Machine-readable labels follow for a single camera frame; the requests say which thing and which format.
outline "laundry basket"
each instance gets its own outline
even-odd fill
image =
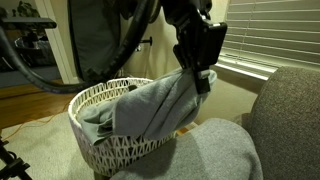
[[[128,166],[140,157],[150,153],[175,136],[168,135],[162,140],[147,140],[142,137],[111,136],[98,146],[90,145],[83,134],[77,116],[83,107],[103,101],[112,101],[129,91],[128,86],[138,88],[151,82],[143,78],[122,78],[100,83],[77,94],[70,102],[68,114],[70,123],[81,150],[82,157],[96,173],[111,177],[119,169]]]

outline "window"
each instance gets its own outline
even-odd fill
[[[268,77],[280,66],[320,71],[319,0],[230,0],[218,66]]]

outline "gray cloth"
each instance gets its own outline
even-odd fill
[[[243,122],[265,179],[320,179],[319,72],[278,69]]]
[[[210,86],[216,78],[210,71]],[[192,122],[208,94],[197,93],[190,69],[178,69],[116,100],[88,106],[78,119],[94,145],[113,134],[159,140]]]
[[[249,134],[230,121],[209,119],[111,179],[260,180],[263,175]]]

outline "gray towel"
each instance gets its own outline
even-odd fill
[[[210,71],[211,86],[216,78]],[[190,69],[178,69],[116,100],[84,108],[79,121],[93,145],[111,135],[159,140],[191,123],[208,94],[197,93]]]

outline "wooden floor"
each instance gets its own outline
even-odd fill
[[[66,111],[75,94],[43,92],[33,85],[0,89],[0,129]]]

